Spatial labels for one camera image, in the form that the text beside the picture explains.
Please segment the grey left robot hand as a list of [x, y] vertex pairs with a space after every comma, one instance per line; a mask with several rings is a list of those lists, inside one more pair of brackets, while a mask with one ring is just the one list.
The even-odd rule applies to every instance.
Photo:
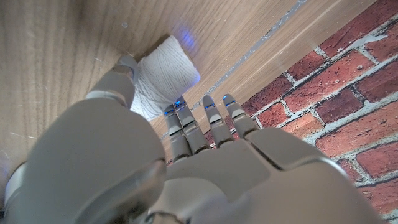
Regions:
[[211, 97], [212, 149], [183, 98], [165, 116], [173, 163], [129, 108], [137, 62], [121, 57], [84, 100], [43, 133], [6, 187], [2, 223], [381, 223], [346, 172], [279, 128], [259, 129], [223, 98], [234, 139]]

